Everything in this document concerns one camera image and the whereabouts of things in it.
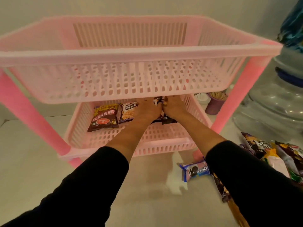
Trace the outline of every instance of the upper basket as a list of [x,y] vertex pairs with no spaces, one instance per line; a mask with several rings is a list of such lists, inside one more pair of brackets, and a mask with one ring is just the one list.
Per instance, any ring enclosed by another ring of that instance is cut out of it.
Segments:
[[43,103],[90,102],[221,91],[281,48],[201,16],[66,16],[1,37],[0,67]]

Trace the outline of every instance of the floor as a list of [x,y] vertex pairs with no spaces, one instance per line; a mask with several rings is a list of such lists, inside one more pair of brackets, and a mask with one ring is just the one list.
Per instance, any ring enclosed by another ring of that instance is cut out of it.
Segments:
[[[63,135],[70,118],[46,119]],[[222,135],[239,143],[231,121]],[[134,158],[106,226],[237,226],[211,176],[181,181],[176,163],[191,162],[191,153]],[[20,121],[4,123],[0,128],[0,225],[37,206],[72,171]]]

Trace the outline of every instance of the pink basket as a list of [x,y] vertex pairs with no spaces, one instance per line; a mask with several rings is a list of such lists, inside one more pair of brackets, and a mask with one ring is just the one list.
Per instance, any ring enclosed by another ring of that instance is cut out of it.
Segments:
[[0,66],[41,102],[93,102],[221,91],[281,47],[201,16],[54,17],[0,38]]
[[[184,101],[188,112],[206,126],[211,126],[210,119],[207,117],[194,95],[183,95],[181,98]],[[76,157],[88,157],[98,148],[104,146],[127,126],[127,123],[124,123],[120,124],[119,128],[87,132],[93,118],[95,106],[130,102],[133,100],[134,99],[79,103],[65,134],[65,140],[71,146],[71,150],[66,155],[59,156],[59,158],[70,160]],[[195,143],[179,123],[165,125],[153,123],[147,128],[142,136],[136,151],[134,152],[134,156],[189,150],[195,147]]]

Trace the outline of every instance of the black shirt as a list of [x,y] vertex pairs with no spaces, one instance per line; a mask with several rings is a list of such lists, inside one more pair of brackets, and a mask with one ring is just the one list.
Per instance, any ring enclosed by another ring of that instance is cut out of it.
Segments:
[[[231,141],[212,148],[206,162],[251,227],[283,223],[294,226],[300,222],[302,190],[266,163]],[[119,151],[101,147],[39,206],[3,226],[104,226],[128,169],[128,162]]]

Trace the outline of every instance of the purple cup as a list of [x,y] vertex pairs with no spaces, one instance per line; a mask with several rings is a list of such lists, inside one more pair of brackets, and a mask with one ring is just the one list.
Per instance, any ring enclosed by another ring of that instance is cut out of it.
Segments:
[[209,115],[216,115],[221,110],[221,107],[225,100],[215,99],[210,95],[210,93],[208,93],[208,95],[210,97],[210,102],[207,105],[205,112]]

